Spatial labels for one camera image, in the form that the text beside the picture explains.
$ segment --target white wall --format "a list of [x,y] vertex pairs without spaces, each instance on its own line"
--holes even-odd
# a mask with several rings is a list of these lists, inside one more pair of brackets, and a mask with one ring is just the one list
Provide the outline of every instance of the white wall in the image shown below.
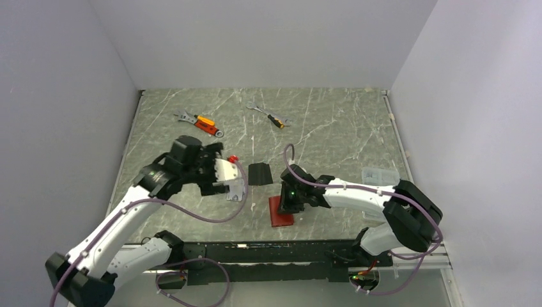
[[140,89],[390,88],[437,0],[91,0]]
[[466,306],[542,301],[542,3],[440,0],[392,87]]
[[136,104],[86,0],[2,1],[0,306],[48,305],[45,261],[104,218]]

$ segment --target hand tool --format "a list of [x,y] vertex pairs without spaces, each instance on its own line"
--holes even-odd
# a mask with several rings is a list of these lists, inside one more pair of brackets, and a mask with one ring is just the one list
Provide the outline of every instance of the hand tool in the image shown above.
[[276,115],[275,113],[270,111],[266,111],[258,107],[258,105],[256,105],[256,103],[253,101],[247,102],[247,107],[249,109],[260,111],[263,114],[267,114],[267,118],[269,118],[269,120],[271,120],[271,122],[280,129],[284,128],[284,126],[291,126],[291,119]]
[[194,126],[200,128],[201,130],[213,136],[216,136],[217,138],[221,138],[224,136],[224,133],[215,127],[215,122],[213,122],[212,120],[208,118],[205,118],[199,115],[190,114],[186,112],[186,110],[184,109],[179,110],[173,114],[175,114],[176,116],[179,116],[180,121],[189,122],[193,124]]

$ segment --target orange tool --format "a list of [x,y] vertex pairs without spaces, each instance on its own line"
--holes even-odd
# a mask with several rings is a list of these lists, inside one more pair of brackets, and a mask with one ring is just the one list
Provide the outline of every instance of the orange tool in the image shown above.
[[213,136],[216,136],[217,138],[221,138],[224,136],[224,133],[217,129],[215,127],[215,122],[213,122],[212,120],[208,119],[208,118],[205,118],[203,116],[199,116],[199,115],[193,115],[193,114],[190,114],[188,112],[186,112],[186,110],[179,110],[177,111],[176,113],[174,113],[176,116],[179,116],[179,120],[183,121],[183,122],[189,122],[191,124],[193,124],[194,126],[200,128],[201,130],[213,135]]

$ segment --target black square object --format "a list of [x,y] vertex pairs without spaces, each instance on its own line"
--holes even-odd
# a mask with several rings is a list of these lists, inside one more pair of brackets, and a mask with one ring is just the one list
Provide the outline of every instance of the black square object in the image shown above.
[[249,165],[249,185],[268,185],[273,183],[271,167],[260,162]]

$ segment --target gray marble surface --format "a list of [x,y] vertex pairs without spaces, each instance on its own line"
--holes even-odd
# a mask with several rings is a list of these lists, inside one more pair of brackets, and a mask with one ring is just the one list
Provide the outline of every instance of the gray marble surface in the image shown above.
[[[169,230],[185,241],[351,239],[369,226],[358,210],[307,207],[295,215],[293,226],[271,227],[268,198],[280,195],[279,176],[284,170],[281,154],[287,143],[296,146],[295,162],[315,177],[327,174],[361,183],[362,167],[372,166],[396,169],[401,178],[407,178],[378,89],[166,89],[147,90],[141,99],[113,207],[139,170],[168,151],[182,134],[199,138],[204,144],[223,142],[223,154],[237,155],[245,169],[250,163],[269,163],[275,183],[250,187],[246,207],[227,223],[205,223],[163,207],[131,236],[130,242],[140,242],[161,230]],[[251,100],[292,118],[294,124],[278,129],[264,114],[245,107]],[[178,122],[173,113],[182,108],[214,120],[224,137],[217,139],[189,123]],[[171,201],[210,218],[226,217],[240,205],[226,201],[224,194],[201,197],[196,185],[186,185]]]

